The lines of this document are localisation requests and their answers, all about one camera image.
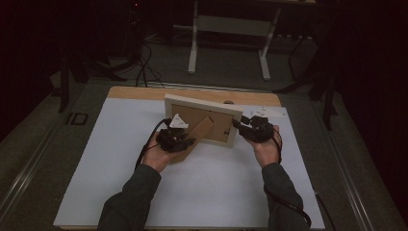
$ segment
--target white board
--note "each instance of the white board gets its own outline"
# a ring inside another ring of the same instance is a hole
[[[244,116],[260,107],[244,106]],[[284,141],[282,166],[302,196],[312,228],[323,229],[309,176],[285,108],[271,108]],[[165,118],[164,101],[108,98],[54,221],[60,227],[96,226],[105,201],[132,175],[140,149]],[[189,158],[162,172],[147,228],[268,227],[261,168],[239,135],[232,148],[199,143]]]

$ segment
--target hand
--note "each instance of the hand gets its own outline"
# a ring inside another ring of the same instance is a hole
[[[282,140],[279,136],[279,126],[273,125],[273,128],[275,129],[273,136],[279,143],[279,146],[282,146]],[[272,139],[266,142],[254,142],[247,139],[245,140],[249,142],[249,144],[251,144],[254,148],[255,158],[261,167],[267,166],[271,163],[279,162],[278,148],[280,147],[277,147],[276,143]]]
[[[141,163],[153,167],[158,172],[162,172],[174,157],[182,154],[184,151],[173,153],[163,151],[156,142],[158,134],[159,133],[156,132],[150,141]]]

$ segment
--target small white object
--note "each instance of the small white object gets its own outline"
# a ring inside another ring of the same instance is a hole
[[[181,117],[176,114],[170,122],[170,128],[189,128],[189,124],[185,123]]]
[[[273,110],[272,108],[266,108],[262,107],[257,111],[252,111],[251,114],[253,116],[259,116],[259,117],[281,117],[281,116],[286,116],[285,113],[281,113],[277,110]]]

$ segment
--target sleeve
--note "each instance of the sleeve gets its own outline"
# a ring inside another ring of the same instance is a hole
[[[122,192],[105,202],[97,230],[143,230],[150,202],[161,179],[160,173],[152,167],[138,166],[123,186]]]
[[[286,200],[303,209],[303,201],[296,192],[293,182],[281,165],[274,163],[262,168],[262,175],[266,190],[275,196]],[[276,202],[268,196],[269,208],[269,230],[289,231],[289,230],[310,230],[302,215],[296,211]]]

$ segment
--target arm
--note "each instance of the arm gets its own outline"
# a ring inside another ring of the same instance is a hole
[[[141,165],[122,188],[122,192],[111,196],[102,210],[98,231],[143,230],[162,172],[170,160],[183,152],[168,153],[157,145],[156,136],[143,156]]]
[[[279,127],[273,126],[275,129],[274,138],[272,140],[258,143],[248,141],[254,148],[255,157],[262,168],[262,175],[266,190],[273,195],[286,200],[294,206],[303,209],[303,201],[300,195],[296,192],[293,182],[289,175],[282,168],[279,162],[279,151],[276,144],[282,145],[279,136]],[[269,208],[269,230],[309,230],[303,216],[296,211],[282,205],[268,196]]]

